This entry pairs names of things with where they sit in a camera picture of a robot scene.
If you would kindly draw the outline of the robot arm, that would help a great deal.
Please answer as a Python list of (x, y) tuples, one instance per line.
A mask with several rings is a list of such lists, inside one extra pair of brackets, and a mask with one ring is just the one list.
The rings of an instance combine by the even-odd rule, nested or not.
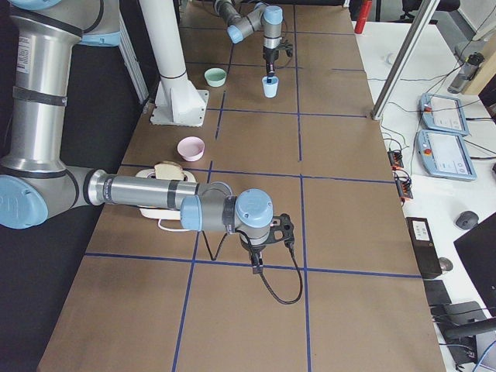
[(116, 170), (138, 108), (118, 50), (118, 1), (1, 3), (1, 172), (50, 184)]
[(279, 56), (282, 36), (283, 10), (276, 5), (259, 2), (252, 12), (241, 16), (230, 0), (214, 1), (214, 10), (227, 25), (227, 33), (234, 44), (242, 42), (256, 31), (263, 31), (263, 59), (266, 65), (267, 82), (275, 76), (275, 62)]

